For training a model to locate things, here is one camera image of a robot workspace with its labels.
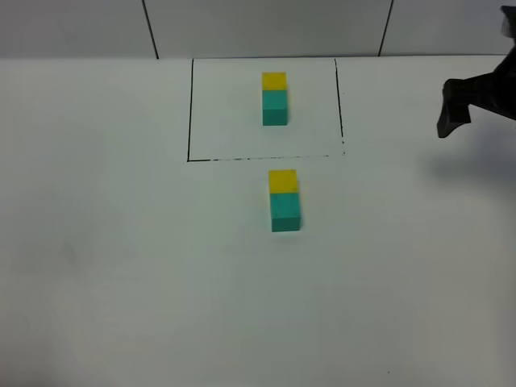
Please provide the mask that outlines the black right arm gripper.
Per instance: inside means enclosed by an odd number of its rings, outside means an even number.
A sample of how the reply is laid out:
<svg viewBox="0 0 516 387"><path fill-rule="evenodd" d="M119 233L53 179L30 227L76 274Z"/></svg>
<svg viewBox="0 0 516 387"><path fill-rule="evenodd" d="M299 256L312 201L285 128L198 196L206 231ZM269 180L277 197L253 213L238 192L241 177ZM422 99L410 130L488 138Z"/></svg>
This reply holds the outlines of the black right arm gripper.
<svg viewBox="0 0 516 387"><path fill-rule="evenodd" d="M515 44L515 6L502 6L502 32ZM468 87L472 93L468 102ZM471 122L469 104L515 120L515 45L491 72L466 80L449 79L443 85L443 104L437 122L440 139Z"/></svg>

